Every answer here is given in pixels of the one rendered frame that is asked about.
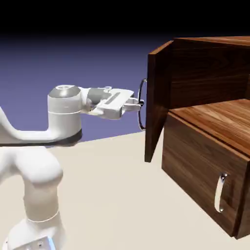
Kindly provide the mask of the dark wood door front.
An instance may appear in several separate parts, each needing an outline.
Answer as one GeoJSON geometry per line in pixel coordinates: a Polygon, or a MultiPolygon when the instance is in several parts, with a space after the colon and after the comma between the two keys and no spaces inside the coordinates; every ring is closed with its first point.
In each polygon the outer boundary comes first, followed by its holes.
{"type": "Polygon", "coordinates": [[[162,169],[229,236],[250,235],[250,158],[169,113],[164,127],[162,169]],[[221,207],[214,208],[217,181],[227,173],[221,207]]]}

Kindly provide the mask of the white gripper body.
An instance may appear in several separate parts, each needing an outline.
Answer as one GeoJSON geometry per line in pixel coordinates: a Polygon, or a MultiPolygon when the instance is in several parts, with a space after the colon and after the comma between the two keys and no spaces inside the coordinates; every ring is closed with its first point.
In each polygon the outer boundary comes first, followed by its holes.
{"type": "Polygon", "coordinates": [[[130,97],[134,97],[134,92],[126,89],[112,89],[110,90],[107,99],[101,100],[92,111],[90,115],[98,116],[104,119],[117,120],[123,116],[122,107],[130,97]]]}

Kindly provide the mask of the dark wood hinged door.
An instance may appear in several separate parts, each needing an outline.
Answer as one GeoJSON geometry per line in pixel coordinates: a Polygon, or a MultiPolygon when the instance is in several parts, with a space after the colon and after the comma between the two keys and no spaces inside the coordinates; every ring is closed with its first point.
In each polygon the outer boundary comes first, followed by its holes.
{"type": "Polygon", "coordinates": [[[148,54],[145,162],[150,163],[168,113],[173,41],[148,54]]]}

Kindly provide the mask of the curved dark metal handle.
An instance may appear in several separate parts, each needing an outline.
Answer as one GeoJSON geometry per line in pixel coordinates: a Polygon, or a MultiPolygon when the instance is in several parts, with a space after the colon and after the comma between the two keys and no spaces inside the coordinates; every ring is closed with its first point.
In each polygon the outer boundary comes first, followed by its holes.
{"type": "Polygon", "coordinates": [[[143,126],[143,123],[142,123],[142,120],[141,120],[141,108],[144,106],[144,100],[141,99],[141,95],[142,95],[142,88],[143,88],[143,85],[147,83],[147,79],[142,79],[141,82],[140,82],[140,85],[139,85],[139,90],[138,90],[138,104],[140,105],[140,109],[138,111],[138,124],[139,124],[139,128],[141,131],[145,131],[145,127],[143,126]]]}

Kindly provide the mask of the dark wood cabinet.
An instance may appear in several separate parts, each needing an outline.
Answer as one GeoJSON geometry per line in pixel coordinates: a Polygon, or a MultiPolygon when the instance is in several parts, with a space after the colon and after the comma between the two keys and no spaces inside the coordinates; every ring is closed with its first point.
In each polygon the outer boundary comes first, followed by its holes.
{"type": "Polygon", "coordinates": [[[250,158],[250,36],[177,38],[169,113],[250,158]]]}

